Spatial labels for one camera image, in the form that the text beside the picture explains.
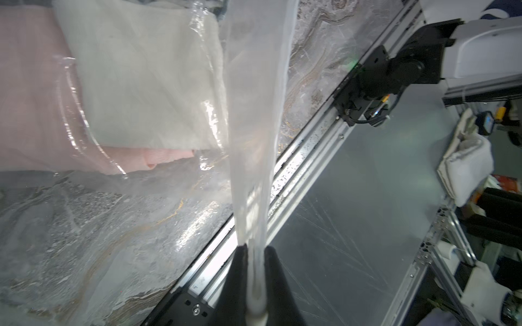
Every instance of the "white cloth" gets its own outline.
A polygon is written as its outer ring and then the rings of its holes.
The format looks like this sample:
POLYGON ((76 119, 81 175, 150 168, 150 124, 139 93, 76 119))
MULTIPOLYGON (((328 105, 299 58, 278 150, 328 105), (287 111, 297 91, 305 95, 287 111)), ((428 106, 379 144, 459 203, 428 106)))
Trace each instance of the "white cloth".
POLYGON ((444 187, 458 207, 464 206, 480 182, 493 172, 491 143, 474 132, 476 128, 472 123, 474 115, 471 109, 467 109, 437 169, 444 187))
POLYGON ((209 149, 227 140, 214 15, 125 0, 55 0, 54 8, 99 144, 209 149))

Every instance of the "gray table surface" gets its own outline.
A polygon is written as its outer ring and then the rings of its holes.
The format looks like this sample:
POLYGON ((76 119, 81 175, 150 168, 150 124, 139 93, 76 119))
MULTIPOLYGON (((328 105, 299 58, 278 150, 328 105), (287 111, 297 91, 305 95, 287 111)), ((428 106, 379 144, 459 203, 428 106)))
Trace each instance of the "gray table surface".
MULTIPOLYGON (((279 153, 401 8, 300 1, 279 153)), ((0 173, 0 324, 139 324, 232 213, 226 159, 201 163, 0 173)))
POLYGON ((412 85, 384 126, 357 126, 272 241, 310 326, 381 324, 445 195, 442 94, 412 85))

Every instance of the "metal frame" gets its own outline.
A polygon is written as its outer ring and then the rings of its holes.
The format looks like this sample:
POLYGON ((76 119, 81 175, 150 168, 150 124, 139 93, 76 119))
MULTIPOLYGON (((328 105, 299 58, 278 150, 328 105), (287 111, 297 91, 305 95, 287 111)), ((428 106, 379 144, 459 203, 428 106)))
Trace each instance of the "metal frame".
MULTIPOLYGON (((419 1, 410 0, 361 58, 361 62, 381 44, 388 49, 391 56, 394 56, 401 44, 417 30, 419 25, 423 24, 424 16, 419 1)), ((333 101, 334 97, 330 96, 276 163, 270 196, 268 243, 275 237, 324 167, 353 131, 354 127, 349 127, 339 119, 337 109, 332 106, 333 101)), ((454 208, 455 205, 451 200, 444 199, 437 212, 437 218, 419 248, 416 259, 408 269, 382 326, 402 324, 429 267, 434 270, 457 311, 464 318, 472 320, 460 303, 462 291, 434 247, 434 244, 446 234, 450 241, 461 249, 460 259, 474 265, 476 257, 453 213, 454 208)), ((215 306, 230 267, 231 256, 237 245, 234 225, 234 217, 231 216, 179 279, 171 293, 183 287, 189 294, 207 302, 211 307, 215 306)))
MULTIPOLYGON (((408 31, 417 22, 420 12, 418 0, 410 0, 360 61, 365 61, 373 49, 381 44, 399 49, 398 45, 409 37, 408 31)), ((337 109, 331 105, 333 100, 332 95, 276 163, 270 197, 268 242, 274 238, 326 164, 353 131, 354 127, 349 127, 339 119, 337 109)), ((216 303, 231 255, 237 245, 234 225, 235 221, 231 216, 171 289, 171 293, 184 287, 190 294, 202 298, 210 306, 216 303)))
POLYGON ((449 271, 436 247, 436 244, 446 235, 450 242, 459 249, 460 260, 468 265, 475 265, 477 258, 471 249, 464 231, 460 227, 460 223, 454 212, 455 208, 455 204, 452 200, 449 198, 443 200, 443 203, 437 211, 436 219, 422 242, 417 257, 405 275, 381 326, 402 325, 417 290, 426 275, 428 267, 435 273, 444 291, 448 294, 448 297, 455 306, 456 311, 463 318, 471 323, 475 323, 475 319, 460 302, 462 289, 457 284, 455 277, 449 271))
POLYGON ((454 101, 452 100, 457 99, 461 99, 461 103, 466 103, 466 97, 472 95, 494 92, 498 90, 521 86, 522 74, 517 74, 448 88, 442 100, 446 105, 450 105, 452 102, 454 104, 454 101))

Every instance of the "pink towel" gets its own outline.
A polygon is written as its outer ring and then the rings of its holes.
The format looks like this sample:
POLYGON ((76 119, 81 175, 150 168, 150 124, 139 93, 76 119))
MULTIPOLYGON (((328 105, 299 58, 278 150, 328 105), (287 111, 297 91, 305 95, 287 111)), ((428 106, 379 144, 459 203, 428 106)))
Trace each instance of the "pink towel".
POLYGON ((193 156, 89 140, 74 59, 51 9, 0 6, 0 43, 0 171, 117 174, 193 156))

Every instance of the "marble countertop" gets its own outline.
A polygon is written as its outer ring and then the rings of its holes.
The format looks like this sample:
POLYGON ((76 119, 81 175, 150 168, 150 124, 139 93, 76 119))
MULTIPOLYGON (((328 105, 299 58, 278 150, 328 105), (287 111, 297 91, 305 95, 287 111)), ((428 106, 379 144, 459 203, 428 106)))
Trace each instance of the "marble countertop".
MULTIPOLYGON (((279 153, 401 8, 300 1, 279 153)), ((223 157, 127 179, 1 173, 0 324, 140 324, 231 213, 223 157)))

